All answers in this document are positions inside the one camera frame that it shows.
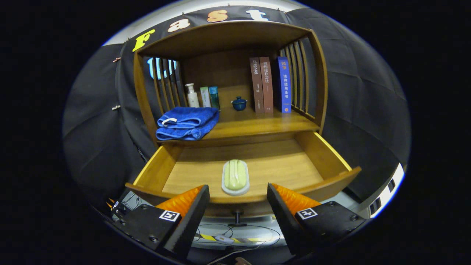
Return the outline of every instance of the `orange letter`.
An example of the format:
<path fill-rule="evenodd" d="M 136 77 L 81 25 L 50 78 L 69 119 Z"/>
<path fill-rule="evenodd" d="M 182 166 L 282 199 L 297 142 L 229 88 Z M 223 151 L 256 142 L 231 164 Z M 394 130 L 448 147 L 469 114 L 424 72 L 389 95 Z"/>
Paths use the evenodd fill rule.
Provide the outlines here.
<path fill-rule="evenodd" d="M 227 11 L 225 10 L 216 10 L 208 14 L 208 22 L 218 22 L 224 21 L 227 19 Z"/>

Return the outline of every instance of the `screw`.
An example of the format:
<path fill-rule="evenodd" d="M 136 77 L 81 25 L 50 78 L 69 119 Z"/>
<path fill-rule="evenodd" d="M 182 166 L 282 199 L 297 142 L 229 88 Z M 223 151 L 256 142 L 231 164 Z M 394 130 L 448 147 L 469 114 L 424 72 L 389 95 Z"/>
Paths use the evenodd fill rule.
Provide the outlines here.
<path fill-rule="evenodd" d="M 154 235 L 149 235 L 149 240 L 153 243 L 157 243 L 157 241 L 159 241 Z"/>

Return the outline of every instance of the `white bottle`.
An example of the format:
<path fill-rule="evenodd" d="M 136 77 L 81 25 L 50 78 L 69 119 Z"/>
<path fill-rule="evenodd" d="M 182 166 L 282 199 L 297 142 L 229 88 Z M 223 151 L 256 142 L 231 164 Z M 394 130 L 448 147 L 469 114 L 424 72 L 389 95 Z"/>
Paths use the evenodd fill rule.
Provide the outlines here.
<path fill-rule="evenodd" d="M 198 94 L 193 90 L 193 85 L 194 83 L 185 85 L 188 88 L 188 104 L 190 107 L 199 108 L 200 103 L 198 102 Z"/>

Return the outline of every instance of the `yellow letter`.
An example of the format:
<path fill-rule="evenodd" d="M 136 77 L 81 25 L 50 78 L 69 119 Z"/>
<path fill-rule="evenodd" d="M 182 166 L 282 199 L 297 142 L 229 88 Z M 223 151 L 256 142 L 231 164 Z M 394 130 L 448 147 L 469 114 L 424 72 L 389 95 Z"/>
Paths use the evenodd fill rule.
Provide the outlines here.
<path fill-rule="evenodd" d="M 140 35 L 139 37 L 137 37 L 136 38 L 136 46 L 134 47 L 134 49 L 132 49 L 132 51 L 135 52 L 137 49 L 143 47 L 144 42 L 147 41 L 150 37 L 150 34 L 152 34 L 154 32 L 155 32 L 155 29 L 150 30 L 150 31 Z"/>
<path fill-rule="evenodd" d="M 216 10 L 208 14 L 208 22 L 218 22 L 227 19 L 226 10 Z"/>
<path fill-rule="evenodd" d="M 167 30 L 168 32 L 174 32 L 175 30 L 181 29 L 181 28 L 186 28 L 190 25 L 188 22 L 188 19 L 181 19 L 179 21 L 173 22 L 170 24 L 170 28 Z"/>

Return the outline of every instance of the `teal bottle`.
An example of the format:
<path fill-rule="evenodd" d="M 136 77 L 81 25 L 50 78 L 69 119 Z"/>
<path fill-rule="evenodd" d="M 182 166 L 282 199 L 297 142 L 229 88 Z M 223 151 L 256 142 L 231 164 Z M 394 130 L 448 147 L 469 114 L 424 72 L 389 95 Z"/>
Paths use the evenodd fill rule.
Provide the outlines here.
<path fill-rule="evenodd" d="M 211 106 L 221 111 L 221 107 L 219 106 L 218 87 L 211 86 L 208 89 L 209 89 L 209 97 L 211 98 Z"/>

